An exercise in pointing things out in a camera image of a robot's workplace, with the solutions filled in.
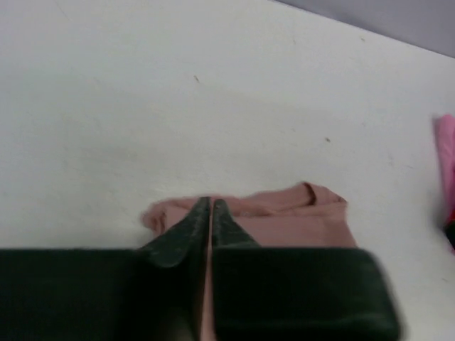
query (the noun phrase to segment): folded cloth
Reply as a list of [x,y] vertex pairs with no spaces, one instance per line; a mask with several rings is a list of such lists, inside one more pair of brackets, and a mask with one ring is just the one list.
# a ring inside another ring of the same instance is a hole
[[[285,190],[248,197],[204,196],[211,197],[212,203],[224,199],[235,221],[264,247],[356,247],[346,224],[347,202],[325,187],[299,183]],[[184,197],[158,202],[144,213],[142,221],[160,235],[185,217],[197,199]],[[216,340],[210,253],[209,245],[201,341]]]
[[436,120],[435,128],[447,210],[452,211],[455,208],[455,118],[445,114]]

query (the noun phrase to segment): white table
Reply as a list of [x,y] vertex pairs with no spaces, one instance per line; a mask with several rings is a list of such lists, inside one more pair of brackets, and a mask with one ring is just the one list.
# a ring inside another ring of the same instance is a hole
[[455,338],[455,60],[265,0],[7,1],[0,32],[0,247],[135,247],[150,202],[309,180],[350,202],[409,340]]

